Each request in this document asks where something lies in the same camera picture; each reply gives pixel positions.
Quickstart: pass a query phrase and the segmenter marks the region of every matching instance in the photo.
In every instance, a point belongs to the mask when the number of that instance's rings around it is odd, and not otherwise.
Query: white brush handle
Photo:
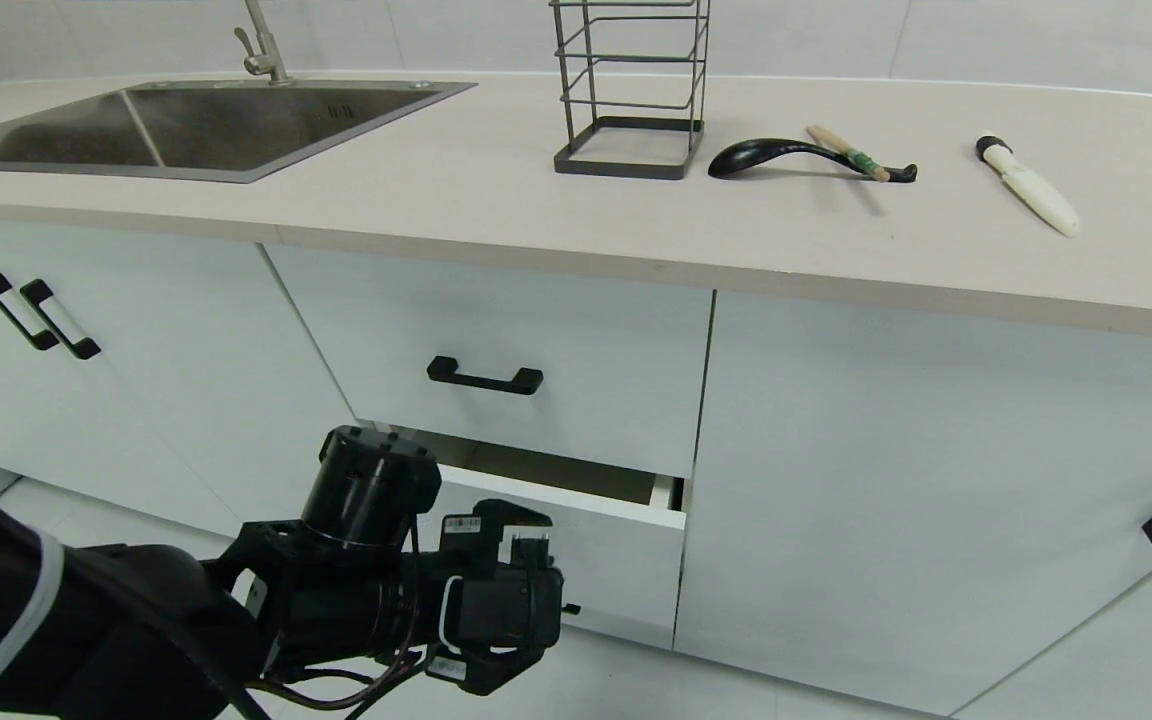
[[[1002,176],[1002,182],[1007,183],[1007,187],[1015,191],[1039,218],[1068,237],[1078,234],[1078,211],[1074,210],[1074,205],[1070,205],[1051,182],[1021,165],[1006,145],[990,147],[983,156],[984,161]]]

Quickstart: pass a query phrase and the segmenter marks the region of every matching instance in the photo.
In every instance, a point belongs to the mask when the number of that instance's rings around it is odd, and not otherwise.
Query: black ladle
[[[847,159],[842,152],[820,147],[810,142],[782,141],[778,137],[755,137],[753,141],[737,142],[736,145],[732,145],[714,156],[714,159],[708,164],[708,174],[711,177],[727,179],[741,170],[753,168],[755,165],[763,165],[773,158],[790,154],[790,152],[810,152],[813,156],[821,156],[869,177],[865,170],[856,167],[856,164]],[[905,165],[904,168],[887,168],[887,172],[890,174],[890,182],[914,182],[918,177],[918,165],[910,164]]]

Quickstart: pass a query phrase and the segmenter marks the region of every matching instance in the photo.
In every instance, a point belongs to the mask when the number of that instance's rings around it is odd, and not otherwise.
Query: white countertop
[[[960,83],[710,78],[684,181],[561,176],[558,77],[479,82],[252,184],[0,173],[0,218],[94,223],[486,263],[719,290],[1151,334],[1152,96]],[[153,78],[0,85],[0,122]],[[661,81],[620,78],[611,91]],[[842,179],[808,156],[705,174],[750,137],[820,123],[914,184]],[[975,159],[996,132],[1082,215],[1048,228]]]

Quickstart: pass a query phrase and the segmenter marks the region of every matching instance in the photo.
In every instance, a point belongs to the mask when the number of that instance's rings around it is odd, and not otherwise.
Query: wooden brush
[[[873,158],[870,158],[870,156],[865,156],[864,152],[856,150],[851,146],[850,142],[838,137],[834,132],[828,131],[828,129],[820,126],[809,126],[808,135],[812,136],[812,141],[817,141],[820,145],[842,152],[842,154],[847,156],[847,159],[856,164],[856,167],[864,170],[867,176],[876,179],[876,181],[890,181],[892,176],[887,172],[887,168],[884,168],[878,162],[874,162]]]

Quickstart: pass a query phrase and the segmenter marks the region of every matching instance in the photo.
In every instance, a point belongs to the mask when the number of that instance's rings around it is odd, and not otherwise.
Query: label sticker
[[[465,679],[468,666],[463,660],[452,660],[450,657],[435,657],[429,665],[429,673],[438,675],[439,679],[463,680]]]
[[[483,518],[444,518],[445,533],[477,533],[483,529]]]

